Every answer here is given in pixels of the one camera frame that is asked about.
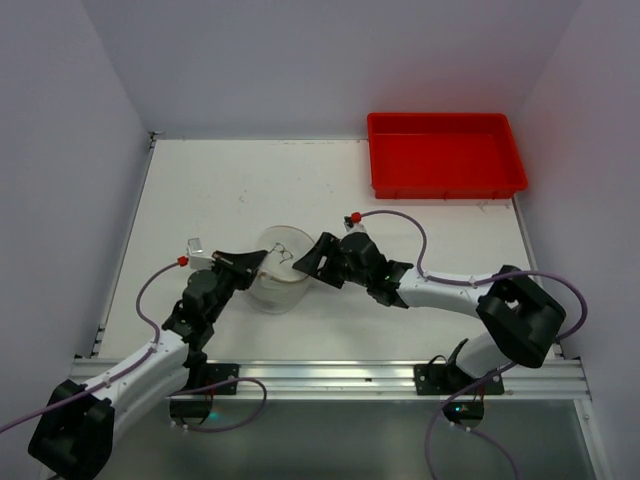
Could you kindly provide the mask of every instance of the purple cable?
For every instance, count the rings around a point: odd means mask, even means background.
[[[229,380],[224,380],[223,382],[214,383],[213,385],[207,385],[206,387],[194,388],[192,390],[181,390],[181,391],[173,393],[173,394],[171,394],[169,396],[170,397],[175,397],[175,396],[178,396],[178,395],[197,395],[197,394],[200,394],[200,393],[206,393],[206,392],[209,392],[211,390],[215,390],[216,388],[224,387],[225,385],[232,385],[234,383],[240,383],[240,382],[255,383],[256,385],[258,385],[262,389],[262,401],[260,402],[260,405],[258,406],[258,408],[251,415],[249,415],[247,418],[245,418],[241,422],[238,422],[238,423],[236,423],[234,425],[228,425],[226,427],[205,428],[205,427],[199,427],[199,426],[195,426],[195,425],[194,426],[187,425],[189,430],[193,430],[194,432],[199,432],[199,433],[228,432],[230,430],[235,430],[236,428],[244,427],[246,424],[251,423],[264,410],[264,407],[265,407],[265,405],[267,403],[267,387],[265,387],[264,383],[262,383],[257,378],[251,378],[251,377],[231,378]]]
[[[409,220],[411,223],[413,223],[416,226],[416,228],[420,232],[420,236],[422,237],[422,246],[420,247],[420,252],[418,253],[418,259],[416,261],[416,269],[418,270],[418,273],[425,280],[430,280],[430,281],[437,282],[437,283],[442,283],[442,284],[445,284],[445,285],[453,285],[453,286],[457,286],[457,287],[469,287],[469,286],[474,286],[474,285],[476,285],[476,286],[487,285],[489,283],[494,283],[494,282],[498,282],[500,280],[507,280],[507,279],[516,278],[516,277],[538,276],[538,277],[549,278],[551,280],[555,280],[556,282],[559,282],[559,283],[563,284],[565,287],[567,287],[569,290],[571,290],[571,292],[573,292],[573,294],[578,299],[578,302],[580,302],[580,308],[581,308],[580,318],[575,323],[575,325],[573,325],[569,330],[567,330],[566,332],[562,333],[561,335],[558,335],[556,337],[556,340],[558,340],[558,341],[559,340],[564,340],[565,338],[570,337],[571,335],[576,333],[578,330],[580,330],[580,328],[582,328],[582,326],[586,322],[587,314],[589,312],[589,309],[588,309],[588,306],[587,306],[587,301],[584,298],[584,295],[582,295],[582,293],[577,289],[577,287],[575,285],[573,285],[571,282],[569,282],[568,280],[566,280],[566,279],[564,279],[564,278],[562,278],[559,275],[556,275],[554,273],[539,272],[539,271],[536,271],[536,270],[521,270],[521,271],[517,271],[517,272],[495,274],[495,275],[492,275],[491,277],[488,277],[488,278],[483,278],[481,280],[476,280],[473,284],[471,282],[468,282],[468,281],[450,280],[450,279],[447,279],[447,278],[435,277],[433,275],[425,275],[424,270],[422,269],[422,261],[424,260],[424,255],[425,255],[425,253],[427,251],[427,232],[425,231],[424,227],[422,225],[420,225],[420,223],[415,218],[411,217],[410,215],[407,215],[406,213],[402,213],[402,212],[397,212],[395,210],[371,210],[370,212],[363,213],[362,214],[362,218],[369,217],[371,215],[379,215],[379,214],[389,214],[389,215],[395,215],[395,216],[398,216],[398,217],[402,217],[402,218],[404,218],[406,220]],[[439,414],[443,411],[443,409],[447,405],[449,405],[451,402],[453,402],[459,396],[464,395],[465,393],[470,392],[472,390],[475,390],[476,388],[478,388],[478,387],[484,385],[485,383],[489,382],[495,375],[502,374],[502,373],[506,372],[507,370],[509,370],[510,368],[513,368],[514,366],[515,366],[515,363],[510,363],[508,365],[505,365],[504,367],[499,368],[495,372],[488,373],[484,377],[476,380],[471,385],[463,388],[459,392],[454,393],[449,398],[447,398],[447,400],[445,400],[440,405],[440,407],[436,410],[436,412],[433,414],[433,416],[431,417],[431,420],[429,421],[429,425],[427,426],[427,432],[425,434],[424,448],[425,448],[425,460],[427,462],[427,467],[429,468],[429,472],[431,473],[431,476],[433,477],[434,480],[438,480],[440,477],[438,476],[438,474],[435,471],[435,468],[433,466],[433,459],[431,458],[431,435],[433,433],[433,428],[434,428],[434,425],[436,423],[436,419],[439,417]],[[514,458],[511,456],[511,454],[507,451],[507,449],[502,444],[500,444],[498,441],[496,441],[493,438],[491,438],[486,433],[483,433],[483,432],[480,432],[480,431],[476,431],[476,430],[473,430],[473,429],[470,430],[470,432],[475,434],[475,435],[477,435],[477,436],[479,436],[479,437],[481,437],[481,438],[483,438],[483,439],[485,439],[489,443],[493,444],[496,448],[498,448],[507,457],[507,460],[509,460],[509,463],[511,464],[511,467],[513,468],[513,472],[514,472],[514,475],[515,475],[516,479],[519,480],[521,478],[520,477],[520,471],[518,469],[518,466],[517,466]]]
[[[147,288],[149,287],[149,285],[151,284],[151,282],[153,282],[156,278],[158,278],[161,274],[163,274],[164,272],[166,272],[167,270],[170,270],[174,267],[178,266],[178,262],[172,263],[171,265],[167,265],[164,268],[161,268],[160,270],[158,270],[156,273],[154,273],[149,280],[147,280],[144,285],[142,286],[142,288],[140,289],[140,292],[138,293],[138,297],[136,298],[136,312],[138,313],[138,315],[140,316],[140,318],[147,324],[149,324],[154,331],[154,340],[153,343],[158,343],[158,339],[160,338],[160,328],[155,324],[155,322],[153,322],[153,320],[151,320],[149,317],[147,317],[144,313],[142,313],[142,310],[140,309],[140,301],[142,300],[142,295],[144,294],[144,292],[147,290]],[[138,368],[140,365],[142,365],[152,354],[153,354],[154,350],[152,348],[149,348],[149,350],[147,350],[145,352],[145,354],[140,357],[139,360],[137,360],[136,362],[134,362],[133,364],[131,364],[129,367],[125,368],[123,371],[121,371],[120,373],[114,375],[113,377],[111,377],[111,381],[115,381],[115,380],[119,380],[122,377],[124,377],[125,375],[128,375],[129,373],[131,373],[133,370],[135,370],[136,368]],[[97,392],[98,390],[100,390],[101,388],[105,387],[106,384],[104,382],[101,382],[91,388],[88,388],[72,397],[69,398],[65,398],[64,400],[60,400],[59,402],[56,403],[52,403],[51,405],[48,405],[47,407],[41,408],[39,410],[36,410],[35,412],[31,412],[28,413],[20,418],[16,418],[15,420],[12,420],[11,422],[0,426],[0,434],[3,434],[4,432],[6,432],[7,430],[11,430],[14,427],[17,427],[18,425],[27,422],[33,418],[39,417],[40,415],[44,415],[45,413],[49,413],[52,412],[54,410],[57,410],[58,408],[62,408],[65,405],[69,405],[70,403],[73,403],[75,401],[78,401],[84,397],[87,397],[95,392]]]

